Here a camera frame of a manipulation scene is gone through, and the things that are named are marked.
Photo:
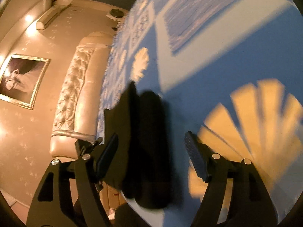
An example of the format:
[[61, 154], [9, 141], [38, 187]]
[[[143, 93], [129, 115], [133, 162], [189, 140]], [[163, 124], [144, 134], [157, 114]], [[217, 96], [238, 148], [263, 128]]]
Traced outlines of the cream tufted headboard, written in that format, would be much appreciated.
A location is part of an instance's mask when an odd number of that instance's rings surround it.
[[50, 138], [52, 157], [77, 158], [80, 139], [95, 141], [102, 80], [113, 35], [97, 31], [76, 47], [60, 91]]

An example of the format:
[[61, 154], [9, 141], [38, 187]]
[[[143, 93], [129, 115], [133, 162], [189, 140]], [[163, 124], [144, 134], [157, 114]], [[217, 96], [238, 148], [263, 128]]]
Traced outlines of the blue patterned bed sheet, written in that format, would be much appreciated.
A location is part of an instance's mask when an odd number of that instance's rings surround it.
[[116, 222], [192, 226], [207, 184], [187, 153], [191, 131], [227, 160], [249, 159], [277, 226], [302, 226], [302, 0], [137, 0], [113, 41], [97, 135], [130, 82], [166, 105], [178, 199], [134, 199]]

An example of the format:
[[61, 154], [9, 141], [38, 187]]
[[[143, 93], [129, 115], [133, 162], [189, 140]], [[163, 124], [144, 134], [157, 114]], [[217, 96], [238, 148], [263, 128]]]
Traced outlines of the white wall air conditioner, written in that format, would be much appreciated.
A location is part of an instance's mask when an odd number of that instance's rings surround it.
[[36, 22], [36, 29], [37, 30], [44, 30], [46, 29], [52, 21], [65, 9], [70, 7], [69, 5], [54, 5], [50, 7]]

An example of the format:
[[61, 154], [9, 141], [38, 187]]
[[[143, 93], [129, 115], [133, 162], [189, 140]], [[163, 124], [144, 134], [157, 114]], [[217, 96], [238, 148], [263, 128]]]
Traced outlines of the cream bedside cabinet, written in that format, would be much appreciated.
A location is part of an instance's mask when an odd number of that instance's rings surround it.
[[116, 210], [120, 205], [126, 203], [121, 192], [109, 186], [105, 182], [102, 184], [103, 189], [100, 191], [100, 200], [107, 215], [110, 210]]

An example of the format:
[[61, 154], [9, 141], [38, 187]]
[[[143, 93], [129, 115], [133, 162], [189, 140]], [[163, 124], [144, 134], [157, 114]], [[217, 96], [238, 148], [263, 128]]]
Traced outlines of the black pants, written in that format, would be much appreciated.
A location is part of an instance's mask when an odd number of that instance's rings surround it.
[[104, 136], [118, 136], [118, 149], [104, 178], [127, 199], [148, 209], [177, 202], [176, 176], [166, 105], [153, 91], [137, 93], [130, 82], [119, 102], [104, 110]]

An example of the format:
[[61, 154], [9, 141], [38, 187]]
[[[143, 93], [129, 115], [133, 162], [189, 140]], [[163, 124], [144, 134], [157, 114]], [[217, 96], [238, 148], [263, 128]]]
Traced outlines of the framed wall picture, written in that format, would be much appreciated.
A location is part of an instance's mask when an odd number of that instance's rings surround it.
[[50, 59], [12, 54], [1, 66], [1, 100], [32, 110]]

